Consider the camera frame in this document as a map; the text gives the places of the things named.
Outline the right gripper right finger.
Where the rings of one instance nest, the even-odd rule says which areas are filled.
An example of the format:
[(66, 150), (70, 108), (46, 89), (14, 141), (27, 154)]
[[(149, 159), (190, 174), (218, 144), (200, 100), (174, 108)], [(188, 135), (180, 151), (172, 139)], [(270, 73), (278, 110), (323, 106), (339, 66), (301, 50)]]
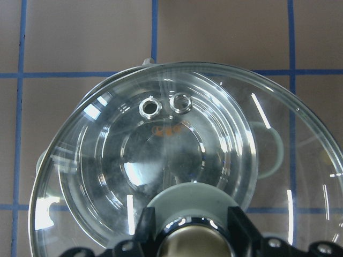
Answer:
[(316, 241), (306, 251), (278, 237), (264, 237), (240, 207), (228, 207), (229, 243), (235, 256), (342, 256), (342, 247), (329, 241)]

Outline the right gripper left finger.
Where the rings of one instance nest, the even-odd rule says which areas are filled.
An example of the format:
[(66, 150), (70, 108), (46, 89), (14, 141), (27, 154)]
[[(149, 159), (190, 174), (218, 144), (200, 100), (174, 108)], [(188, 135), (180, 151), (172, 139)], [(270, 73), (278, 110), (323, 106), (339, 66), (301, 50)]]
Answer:
[(131, 239), (117, 243), (98, 256), (156, 256), (158, 243), (155, 239), (156, 215), (154, 207), (144, 208)]

